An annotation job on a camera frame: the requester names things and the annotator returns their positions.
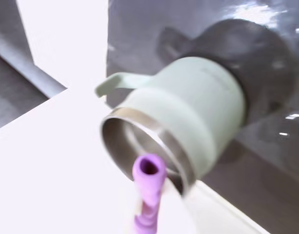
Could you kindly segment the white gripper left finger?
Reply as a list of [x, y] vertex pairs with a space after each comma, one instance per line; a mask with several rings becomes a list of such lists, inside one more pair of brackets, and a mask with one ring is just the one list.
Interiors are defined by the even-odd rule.
[[92, 183], [92, 217], [90, 233], [130, 233], [137, 203], [137, 192], [132, 182]]

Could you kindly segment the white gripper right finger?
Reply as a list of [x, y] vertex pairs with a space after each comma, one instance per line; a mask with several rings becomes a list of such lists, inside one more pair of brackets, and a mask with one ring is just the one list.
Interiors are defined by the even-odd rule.
[[166, 179], [158, 214], [159, 234], [197, 234], [191, 215], [173, 183]]

